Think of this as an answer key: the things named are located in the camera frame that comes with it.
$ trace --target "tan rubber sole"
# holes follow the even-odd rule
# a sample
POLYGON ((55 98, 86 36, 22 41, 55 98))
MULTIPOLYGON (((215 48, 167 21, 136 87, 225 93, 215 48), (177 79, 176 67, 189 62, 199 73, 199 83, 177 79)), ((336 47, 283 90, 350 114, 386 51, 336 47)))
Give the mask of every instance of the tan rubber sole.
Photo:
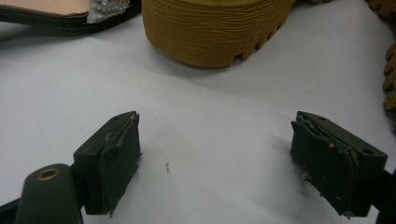
POLYGON ((396 19, 396 1, 394 0, 367 0, 369 6, 378 11, 378 14, 388 19, 396 19))
POLYGON ((144 0, 148 40, 200 67, 245 60, 285 23, 294 0, 144 0))
POLYGON ((387 98, 385 99, 385 107, 387 110, 396 111, 396 44, 393 44, 387 51, 387 65, 385 66, 384 73, 388 75, 383 87, 388 91, 387 98))

